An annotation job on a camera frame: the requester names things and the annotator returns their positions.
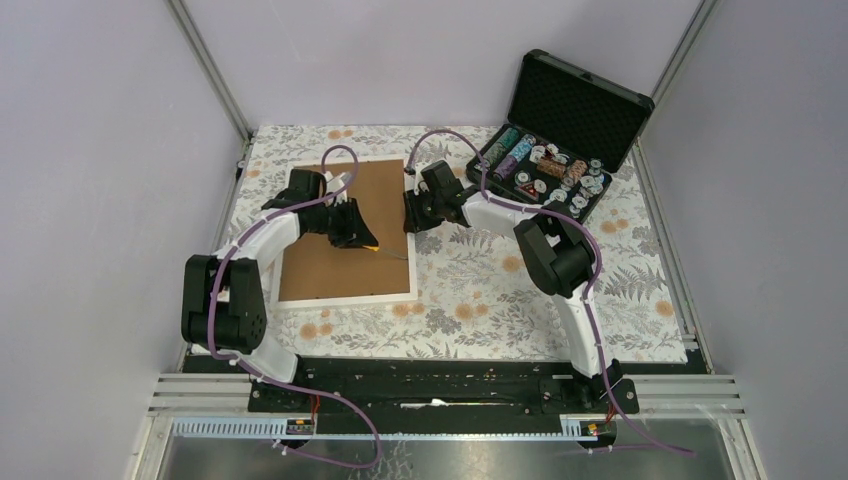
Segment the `white picture frame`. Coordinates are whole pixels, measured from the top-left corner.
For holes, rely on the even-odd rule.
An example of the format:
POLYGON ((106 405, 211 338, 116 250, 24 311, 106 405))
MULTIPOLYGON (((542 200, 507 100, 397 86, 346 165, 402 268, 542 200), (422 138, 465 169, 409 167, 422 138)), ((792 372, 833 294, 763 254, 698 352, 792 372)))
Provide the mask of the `white picture frame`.
POLYGON ((366 156, 347 191, 379 247, 408 261, 366 249, 333 247, 307 233, 273 264, 270 302, 284 310, 414 302, 418 299, 415 237, 404 232, 403 193, 411 187, 398 154, 366 156))

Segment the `yellow handled screwdriver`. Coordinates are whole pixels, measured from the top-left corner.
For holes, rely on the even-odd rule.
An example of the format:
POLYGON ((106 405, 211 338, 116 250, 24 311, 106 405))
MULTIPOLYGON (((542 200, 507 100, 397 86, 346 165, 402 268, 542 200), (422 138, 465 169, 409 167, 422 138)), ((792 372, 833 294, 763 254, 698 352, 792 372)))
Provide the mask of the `yellow handled screwdriver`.
POLYGON ((391 250, 391 249, 388 249, 388 248, 383 248, 383 247, 379 247, 379 246, 363 246, 362 248, 369 250, 369 251, 372 251, 372 252, 375 252, 375 253, 388 255, 392 258, 408 261, 408 256, 405 253, 397 252, 397 251, 394 251, 394 250, 391 250))

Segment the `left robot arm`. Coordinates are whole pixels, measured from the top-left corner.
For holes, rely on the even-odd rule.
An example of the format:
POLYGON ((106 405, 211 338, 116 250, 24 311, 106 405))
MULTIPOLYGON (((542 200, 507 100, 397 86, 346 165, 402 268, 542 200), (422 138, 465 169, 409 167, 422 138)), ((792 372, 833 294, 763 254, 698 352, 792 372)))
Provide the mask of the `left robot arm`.
POLYGON ((287 187, 262 205, 245 231, 185 265, 183 340, 258 379, 275 381, 272 398, 288 411, 307 404, 311 387, 296 375, 298 356, 266 335, 266 271, 305 234, 323 235, 339 249, 378 249, 357 201, 346 193, 354 177, 352 171, 292 170, 287 187))

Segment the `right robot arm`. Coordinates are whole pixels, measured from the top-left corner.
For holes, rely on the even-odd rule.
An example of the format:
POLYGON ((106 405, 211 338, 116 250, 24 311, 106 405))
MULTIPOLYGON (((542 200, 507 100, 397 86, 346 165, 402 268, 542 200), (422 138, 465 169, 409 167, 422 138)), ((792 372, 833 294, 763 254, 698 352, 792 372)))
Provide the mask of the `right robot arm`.
POLYGON ((403 193, 404 231, 419 233, 450 222, 514 240, 533 284, 559 313, 576 372, 575 402, 589 412, 601 410, 613 398, 620 370, 604 351, 595 314, 602 256, 594 237, 567 215, 562 202, 519 204, 486 189, 465 188, 444 161, 421 174, 419 186, 403 193))

